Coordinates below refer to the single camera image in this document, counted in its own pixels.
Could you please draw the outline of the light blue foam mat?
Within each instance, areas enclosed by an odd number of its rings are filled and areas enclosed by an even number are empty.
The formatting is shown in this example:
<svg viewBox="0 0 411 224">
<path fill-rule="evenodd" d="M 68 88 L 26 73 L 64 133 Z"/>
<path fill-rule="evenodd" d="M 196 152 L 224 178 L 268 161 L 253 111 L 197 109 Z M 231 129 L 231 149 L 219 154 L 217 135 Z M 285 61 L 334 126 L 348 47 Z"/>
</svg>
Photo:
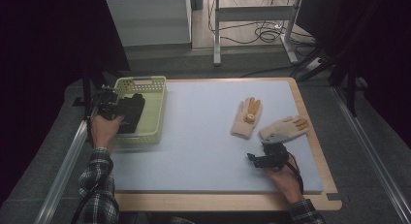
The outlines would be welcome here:
<svg viewBox="0 0 411 224">
<path fill-rule="evenodd" d="M 248 140 L 231 134 L 241 101 L 262 101 Z M 298 111 L 285 80 L 168 82 L 159 144 L 118 146 L 111 155 L 118 192 L 271 193 L 247 155 L 263 154 L 259 130 Z"/>
</svg>

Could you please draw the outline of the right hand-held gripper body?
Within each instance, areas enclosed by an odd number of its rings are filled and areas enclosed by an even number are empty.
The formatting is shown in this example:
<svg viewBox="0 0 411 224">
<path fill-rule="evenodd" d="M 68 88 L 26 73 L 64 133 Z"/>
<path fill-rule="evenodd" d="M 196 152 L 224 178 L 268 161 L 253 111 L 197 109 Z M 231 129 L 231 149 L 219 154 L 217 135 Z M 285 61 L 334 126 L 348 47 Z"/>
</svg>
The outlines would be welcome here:
<svg viewBox="0 0 411 224">
<path fill-rule="evenodd" d="M 281 170 L 288 164 L 289 152 L 285 145 L 271 134 L 265 140 L 262 140 L 265 156 L 263 157 L 263 168 L 272 168 Z"/>
</svg>

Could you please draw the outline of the person's left hand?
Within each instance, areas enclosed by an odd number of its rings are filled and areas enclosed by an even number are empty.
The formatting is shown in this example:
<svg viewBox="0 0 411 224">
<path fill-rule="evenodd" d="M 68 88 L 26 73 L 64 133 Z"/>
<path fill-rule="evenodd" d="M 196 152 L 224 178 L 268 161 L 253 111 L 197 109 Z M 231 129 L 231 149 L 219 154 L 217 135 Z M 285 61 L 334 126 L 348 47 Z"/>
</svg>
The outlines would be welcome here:
<svg viewBox="0 0 411 224">
<path fill-rule="evenodd" d="M 91 120 L 91 135 L 95 148 L 102 147 L 108 152 L 112 152 L 112 139 L 117 134 L 123 115 L 119 115 L 114 120 L 107 120 L 100 115 L 95 115 Z"/>
</svg>

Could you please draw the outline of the pale green plastic basket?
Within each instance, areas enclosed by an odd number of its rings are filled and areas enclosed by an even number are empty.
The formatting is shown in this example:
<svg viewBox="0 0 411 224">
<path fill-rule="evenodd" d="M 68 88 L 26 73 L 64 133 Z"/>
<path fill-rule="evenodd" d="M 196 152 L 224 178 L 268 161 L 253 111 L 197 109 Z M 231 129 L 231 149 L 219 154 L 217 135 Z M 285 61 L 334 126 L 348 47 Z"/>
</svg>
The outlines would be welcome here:
<svg viewBox="0 0 411 224">
<path fill-rule="evenodd" d="M 142 115 L 134 133 L 118 132 L 116 144 L 158 144 L 161 140 L 163 117 L 167 101 L 167 86 L 164 76 L 120 78 L 114 87 L 118 98 L 132 98 L 141 94 L 145 99 Z"/>
</svg>

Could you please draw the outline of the white power strip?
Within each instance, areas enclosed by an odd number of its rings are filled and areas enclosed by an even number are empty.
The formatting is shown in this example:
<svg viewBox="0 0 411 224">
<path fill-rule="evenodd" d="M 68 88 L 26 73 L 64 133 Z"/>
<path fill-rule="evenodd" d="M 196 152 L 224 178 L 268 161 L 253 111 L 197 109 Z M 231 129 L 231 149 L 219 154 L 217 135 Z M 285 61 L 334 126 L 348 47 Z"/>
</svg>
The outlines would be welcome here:
<svg viewBox="0 0 411 224">
<path fill-rule="evenodd" d="M 305 67 L 305 69 L 307 71 L 312 71 L 316 69 L 317 67 L 319 67 L 322 64 L 322 62 L 323 62 L 322 58 L 316 57 Z"/>
</svg>

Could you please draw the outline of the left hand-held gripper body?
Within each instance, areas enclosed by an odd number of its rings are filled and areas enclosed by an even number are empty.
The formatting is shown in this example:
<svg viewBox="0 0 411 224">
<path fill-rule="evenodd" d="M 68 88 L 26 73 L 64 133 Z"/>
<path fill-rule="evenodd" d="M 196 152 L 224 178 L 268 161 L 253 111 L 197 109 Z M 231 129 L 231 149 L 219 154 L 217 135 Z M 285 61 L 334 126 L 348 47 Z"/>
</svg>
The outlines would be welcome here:
<svg viewBox="0 0 411 224">
<path fill-rule="evenodd" d="M 106 120 L 117 118 L 118 94 L 113 88 L 103 85 L 97 99 L 97 114 Z"/>
</svg>

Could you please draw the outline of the black metal stand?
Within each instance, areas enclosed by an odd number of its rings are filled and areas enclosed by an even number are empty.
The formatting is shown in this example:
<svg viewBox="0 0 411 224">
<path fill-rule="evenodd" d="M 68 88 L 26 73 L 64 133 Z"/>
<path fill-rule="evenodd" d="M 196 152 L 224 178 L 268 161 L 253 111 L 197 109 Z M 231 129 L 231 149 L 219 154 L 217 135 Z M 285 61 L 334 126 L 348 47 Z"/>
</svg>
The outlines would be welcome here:
<svg viewBox="0 0 411 224">
<path fill-rule="evenodd" d="M 331 86 L 340 86 L 346 80 L 345 99 L 346 108 L 354 117 L 357 116 L 355 109 L 355 94 L 357 88 L 357 64 L 353 51 L 346 49 L 334 58 L 334 69 L 328 78 Z"/>
<path fill-rule="evenodd" d="M 87 118 L 90 114 L 92 95 L 91 84 L 97 89 L 100 89 L 103 85 L 107 84 L 107 80 L 100 69 L 91 68 L 86 66 L 83 70 L 82 87 L 83 87 L 83 102 L 84 102 L 84 118 Z"/>
</svg>

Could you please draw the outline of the beige glove orange fingers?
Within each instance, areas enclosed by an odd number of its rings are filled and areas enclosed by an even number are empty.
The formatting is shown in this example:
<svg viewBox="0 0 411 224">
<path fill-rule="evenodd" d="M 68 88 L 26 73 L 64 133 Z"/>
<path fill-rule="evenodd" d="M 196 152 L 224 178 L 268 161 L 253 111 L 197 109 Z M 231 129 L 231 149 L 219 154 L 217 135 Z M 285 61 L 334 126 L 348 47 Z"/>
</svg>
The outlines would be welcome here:
<svg viewBox="0 0 411 224">
<path fill-rule="evenodd" d="M 248 97 L 242 101 L 238 106 L 231 134 L 249 139 L 259 122 L 262 108 L 262 102 L 255 97 Z"/>
<path fill-rule="evenodd" d="M 284 143 L 306 134 L 308 127 L 309 123 L 305 118 L 299 115 L 287 116 L 262 128 L 259 134 L 264 141 Z"/>
</svg>

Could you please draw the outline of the white cabinet panel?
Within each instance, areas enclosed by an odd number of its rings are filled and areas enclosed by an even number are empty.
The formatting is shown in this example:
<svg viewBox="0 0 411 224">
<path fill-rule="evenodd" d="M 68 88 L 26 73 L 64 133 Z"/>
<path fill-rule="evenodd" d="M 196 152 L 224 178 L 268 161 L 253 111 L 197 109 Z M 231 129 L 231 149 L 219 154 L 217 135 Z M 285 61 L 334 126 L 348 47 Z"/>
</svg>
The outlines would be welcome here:
<svg viewBox="0 0 411 224">
<path fill-rule="evenodd" d="M 108 0 L 124 47 L 189 44 L 190 0 Z"/>
</svg>

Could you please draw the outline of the aluminium rail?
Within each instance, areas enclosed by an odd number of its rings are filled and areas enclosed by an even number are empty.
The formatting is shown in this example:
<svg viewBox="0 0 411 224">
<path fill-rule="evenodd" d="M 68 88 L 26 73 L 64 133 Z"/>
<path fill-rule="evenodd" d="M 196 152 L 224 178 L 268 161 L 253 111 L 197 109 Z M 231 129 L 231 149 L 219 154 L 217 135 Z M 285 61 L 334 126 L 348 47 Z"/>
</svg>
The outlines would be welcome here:
<svg viewBox="0 0 411 224">
<path fill-rule="evenodd" d="M 374 173 L 377 175 L 378 180 L 380 181 L 397 215 L 399 216 L 401 223 L 411 224 L 411 206 L 409 205 L 399 186 L 383 164 L 383 161 L 378 155 L 363 126 L 347 108 L 346 99 L 343 95 L 343 92 L 339 87 L 332 87 L 331 91 L 334 94 L 336 101 L 340 106 L 346 120 L 348 121 L 350 128 L 358 139 L 360 146 L 364 151 L 365 157 L 370 163 L 370 166 L 373 169 Z"/>
<path fill-rule="evenodd" d="M 85 109 L 85 117 L 82 119 L 79 128 L 70 144 L 68 152 L 59 171 L 48 190 L 47 196 L 40 208 L 34 224 L 50 224 L 57 210 L 58 204 L 66 189 L 73 169 L 77 164 L 82 147 L 88 137 L 88 119 L 96 113 L 95 107 Z"/>
</svg>

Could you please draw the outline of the person's right hand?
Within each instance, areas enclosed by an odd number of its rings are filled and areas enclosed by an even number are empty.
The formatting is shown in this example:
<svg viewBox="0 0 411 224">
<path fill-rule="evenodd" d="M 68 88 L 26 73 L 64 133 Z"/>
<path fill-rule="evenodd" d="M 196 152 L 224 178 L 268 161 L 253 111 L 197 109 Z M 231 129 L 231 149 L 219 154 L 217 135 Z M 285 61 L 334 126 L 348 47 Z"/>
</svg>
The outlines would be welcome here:
<svg viewBox="0 0 411 224">
<path fill-rule="evenodd" d="M 273 169 L 264 169 L 277 190 L 285 197 L 289 204 L 295 204 L 304 200 L 300 192 L 300 184 L 295 173 L 288 167 L 284 166 L 279 171 Z"/>
</svg>

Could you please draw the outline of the white metal desk frame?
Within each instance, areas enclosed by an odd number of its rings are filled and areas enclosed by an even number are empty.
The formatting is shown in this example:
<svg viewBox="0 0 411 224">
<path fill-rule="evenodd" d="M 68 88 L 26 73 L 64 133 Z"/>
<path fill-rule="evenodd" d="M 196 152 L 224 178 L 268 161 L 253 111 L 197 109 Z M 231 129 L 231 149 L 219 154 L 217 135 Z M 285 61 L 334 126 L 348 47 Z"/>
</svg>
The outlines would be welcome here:
<svg viewBox="0 0 411 224">
<path fill-rule="evenodd" d="M 295 0 L 292 6 L 269 6 L 269 7 L 227 7 L 221 8 L 219 0 L 215 0 L 215 31 L 213 45 L 213 64 L 221 65 L 221 45 L 220 45 L 220 22 L 228 21 L 257 21 L 257 20 L 284 20 L 288 22 L 287 28 L 280 35 L 280 40 L 289 60 L 292 64 L 297 64 L 298 59 L 291 46 L 290 36 L 295 24 L 295 20 L 300 8 L 300 0 Z"/>
</svg>

